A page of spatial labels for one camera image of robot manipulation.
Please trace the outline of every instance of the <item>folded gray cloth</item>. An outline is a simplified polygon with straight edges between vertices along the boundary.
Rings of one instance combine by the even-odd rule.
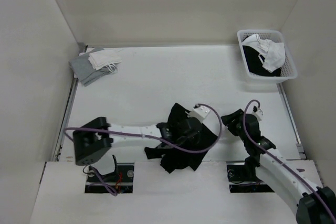
[[[75,59],[69,61],[70,67],[76,74],[78,80],[86,87],[100,77],[110,74],[111,72],[107,68],[95,70],[89,61],[91,52],[98,52],[104,50],[103,48],[95,48],[94,50],[87,52]]]

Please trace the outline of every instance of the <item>white plastic basket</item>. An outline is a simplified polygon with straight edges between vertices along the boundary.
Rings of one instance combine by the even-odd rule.
[[[267,76],[258,76],[254,73],[251,73],[248,70],[242,42],[244,39],[250,35],[259,34],[261,39],[270,39],[274,42],[283,42],[285,44],[286,60],[283,66],[281,67],[281,76],[280,77],[267,77]],[[237,33],[239,47],[241,50],[241,55],[243,57],[245,65],[246,80],[252,83],[281,83],[289,79],[295,79],[298,76],[298,72],[294,65],[292,55],[290,54],[288,47],[285,43],[284,37],[281,32],[275,30],[240,30]]]

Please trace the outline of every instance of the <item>robotic arm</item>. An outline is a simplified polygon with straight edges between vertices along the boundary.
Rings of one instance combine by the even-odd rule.
[[[245,111],[238,110],[221,118],[211,107],[205,104],[197,105],[176,124],[159,123],[145,127],[128,127],[110,125],[106,118],[97,118],[81,128],[67,128],[66,131],[75,130],[73,139],[67,133],[66,135],[74,142],[76,165],[90,165],[101,175],[112,173],[117,168],[115,157],[106,155],[111,147],[136,145],[154,147],[157,141],[162,142],[156,147],[159,156],[168,148],[176,148],[187,152],[190,156],[203,153],[196,165],[190,165],[196,170],[205,153],[217,143],[222,132],[222,124],[220,124],[220,134],[217,139],[210,146],[207,143],[207,148],[202,149],[199,145],[202,142],[201,133],[208,130],[204,128],[202,122],[211,109],[228,130],[243,141],[249,154],[245,159],[245,170],[251,177],[264,181],[272,188],[296,215],[298,223],[336,224],[334,192],[328,187],[320,188],[301,176],[288,164],[275,145],[261,135],[258,123],[258,119],[261,120],[262,117],[260,105],[254,107],[253,114],[246,113],[253,101],[255,100],[248,104]],[[187,150],[185,146],[192,147],[193,150]]]

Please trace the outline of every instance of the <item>folded white cloth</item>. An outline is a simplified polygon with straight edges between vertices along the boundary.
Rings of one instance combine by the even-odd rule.
[[[272,73],[274,70],[281,68],[285,63],[286,53],[285,44],[276,43],[270,39],[260,39],[258,34],[253,34],[242,42],[243,46],[249,46],[259,52],[259,59],[262,67]]]
[[[105,49],[90,53],[89,61],[96,70],[107,67],[110,72],[116,73],[118,72],[117,64],[121,62],[121,58],[113,49]]]

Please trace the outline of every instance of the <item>white wall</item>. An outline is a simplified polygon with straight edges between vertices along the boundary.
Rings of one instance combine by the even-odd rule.
[[[29,223],[77,43],[55,0],[0,0],[0,223]]]
[[[299,72],[285,91],[304,149],[314,160],[336,161],[335,0],[298,0],[282,32]]]
[[[280,29],[297,0],[57,0],[87,44],[236,44],[237,31]]]

